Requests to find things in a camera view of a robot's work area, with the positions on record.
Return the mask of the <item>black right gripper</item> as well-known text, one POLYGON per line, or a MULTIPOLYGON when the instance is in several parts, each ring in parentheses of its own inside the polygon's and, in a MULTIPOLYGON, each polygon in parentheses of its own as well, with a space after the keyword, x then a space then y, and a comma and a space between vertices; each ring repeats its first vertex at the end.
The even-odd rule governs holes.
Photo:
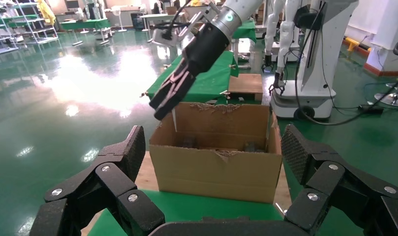
POLYGON ((183 49, 183 58, 163 81, 149 105, 154 118, 163 120, 186 96, 196 76, 210 70, 228 46, 229 39, 211 23, 202 25, 196 36, 183 49))

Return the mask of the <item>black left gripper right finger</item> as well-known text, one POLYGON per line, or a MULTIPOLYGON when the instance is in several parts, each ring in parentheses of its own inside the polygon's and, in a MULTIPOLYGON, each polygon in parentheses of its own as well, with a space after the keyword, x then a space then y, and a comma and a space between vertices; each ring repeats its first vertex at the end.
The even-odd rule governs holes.
POLYGON ((398 187, 350 165, 331 146, 305 138, 292 124, 284 130, 281 151, 303 187, 286 222, 313 236, 335 207, 366 236, 398 236, 398 187))

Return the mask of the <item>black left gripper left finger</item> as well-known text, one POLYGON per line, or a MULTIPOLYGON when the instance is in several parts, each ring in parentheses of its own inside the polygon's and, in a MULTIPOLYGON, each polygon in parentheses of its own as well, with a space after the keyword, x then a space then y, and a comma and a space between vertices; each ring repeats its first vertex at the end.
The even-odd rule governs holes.
POLYGON ((30 230, 32 236, 79 236, 107 209, 129 236, 148 236, 165 223, 164 213, 135 181, 146 152, 144 129, 105 146, 89 167, 49 189, 30 230))

